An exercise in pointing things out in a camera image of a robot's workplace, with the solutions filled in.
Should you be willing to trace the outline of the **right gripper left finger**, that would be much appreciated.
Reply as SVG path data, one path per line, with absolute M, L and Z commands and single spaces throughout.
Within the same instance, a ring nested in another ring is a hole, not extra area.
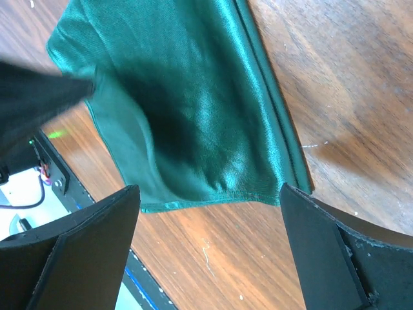
M 129 185 L 1 241 L 1 309 L 114 309 L 139 214 Z

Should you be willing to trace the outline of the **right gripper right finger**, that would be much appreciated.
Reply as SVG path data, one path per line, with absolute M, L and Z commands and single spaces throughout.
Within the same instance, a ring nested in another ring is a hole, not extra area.
M 412 237 L 284 184 L 283 221 L 307 309 L 412 309 Z

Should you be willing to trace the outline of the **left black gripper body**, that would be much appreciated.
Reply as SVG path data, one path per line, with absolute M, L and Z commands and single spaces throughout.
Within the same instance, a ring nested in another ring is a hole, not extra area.
M 45 123 L 94 93 L 91 79 L 36 71 L 1 62 L 1 158 L 21 147 Z

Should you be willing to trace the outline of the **dark green cloth napkin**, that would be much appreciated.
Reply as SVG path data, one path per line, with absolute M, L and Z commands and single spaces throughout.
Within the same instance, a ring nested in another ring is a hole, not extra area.
M 46 49 L 94 79 L 86 104 L 143 212 L 312 192 L 246 1 L 71 1 Z

